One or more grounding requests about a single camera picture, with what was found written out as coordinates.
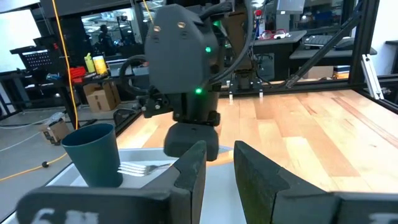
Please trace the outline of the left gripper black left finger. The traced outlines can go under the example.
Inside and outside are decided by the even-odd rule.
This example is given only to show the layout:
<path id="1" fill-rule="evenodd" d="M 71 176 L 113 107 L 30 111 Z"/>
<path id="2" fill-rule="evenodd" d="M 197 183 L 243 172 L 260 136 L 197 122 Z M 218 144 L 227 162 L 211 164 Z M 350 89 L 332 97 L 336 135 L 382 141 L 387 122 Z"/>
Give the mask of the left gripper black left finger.
<path id="1" fill-rule="evenodd" d="M 140 189 L 53 186 L 32 190 L 16 208 L 19 223 L 199 223 L 206 142 L 198 141 Z"/>

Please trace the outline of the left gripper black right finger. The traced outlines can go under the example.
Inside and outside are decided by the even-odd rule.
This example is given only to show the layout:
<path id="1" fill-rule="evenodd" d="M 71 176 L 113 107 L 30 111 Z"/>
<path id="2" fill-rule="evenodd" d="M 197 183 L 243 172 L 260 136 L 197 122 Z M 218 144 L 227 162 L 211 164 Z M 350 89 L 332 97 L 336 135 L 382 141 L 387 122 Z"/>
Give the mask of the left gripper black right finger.
<path id="1" fill-rule="evenodd" d="M 396 194 L 324 191 L 243 141 L 234 170 L 247 223 L 397 223 Z"/>

